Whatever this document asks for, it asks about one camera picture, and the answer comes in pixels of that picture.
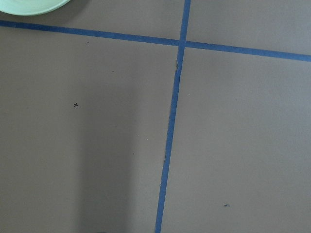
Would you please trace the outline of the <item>light green plate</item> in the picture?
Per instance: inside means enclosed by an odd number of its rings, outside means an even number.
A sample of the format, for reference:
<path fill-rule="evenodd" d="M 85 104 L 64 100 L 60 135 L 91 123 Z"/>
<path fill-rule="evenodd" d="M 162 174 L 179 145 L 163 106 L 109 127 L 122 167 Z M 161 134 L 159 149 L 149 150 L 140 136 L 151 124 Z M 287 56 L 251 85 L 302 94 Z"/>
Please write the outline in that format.
<path fill-rule="evenodd" d="M 69 3 L 69 0 L 1 0 L 0 11 L 16 16 L 36 16 Z"/>

